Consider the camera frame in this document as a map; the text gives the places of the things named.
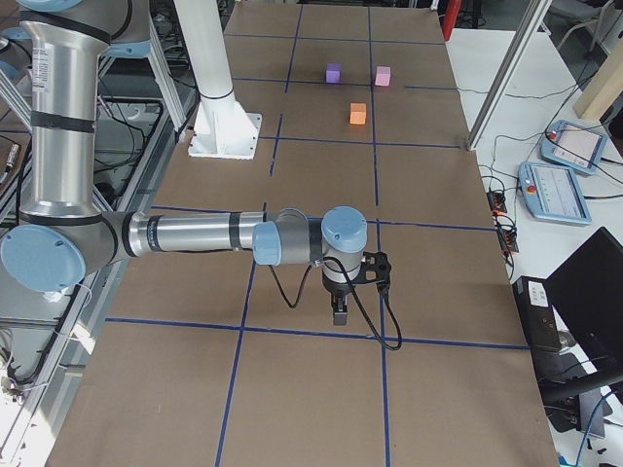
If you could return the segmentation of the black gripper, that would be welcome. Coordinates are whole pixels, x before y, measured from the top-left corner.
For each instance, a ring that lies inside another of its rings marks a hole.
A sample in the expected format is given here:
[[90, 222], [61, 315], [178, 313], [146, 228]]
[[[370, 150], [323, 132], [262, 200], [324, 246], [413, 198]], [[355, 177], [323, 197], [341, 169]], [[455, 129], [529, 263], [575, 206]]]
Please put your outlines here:
[[328, 277], [322, 278], [324, 288], [331, 294], [331, 306], [334, 326], [348, 324], [348, 295], [352, 288], [347, 282], [336, 282]]

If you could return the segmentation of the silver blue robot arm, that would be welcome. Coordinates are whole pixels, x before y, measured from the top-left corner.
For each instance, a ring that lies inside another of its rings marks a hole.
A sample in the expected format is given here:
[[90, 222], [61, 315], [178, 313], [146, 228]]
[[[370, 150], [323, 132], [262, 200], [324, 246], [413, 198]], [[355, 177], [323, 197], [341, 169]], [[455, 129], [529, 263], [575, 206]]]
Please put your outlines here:
[[153, 252], [249, 251], [260, 265], [321, 266], [333, 320], [364, 278], [364, 216], [339, 206], [320, 220], [296, 209], [186, 217], [102, 212], [93, 203], [98, 62], [151, 50], [145, 1], [24, 1], [32, 45], [32, 189], [1, 242], [5, 270], [37, 292], [58, 291], [113, 263]]

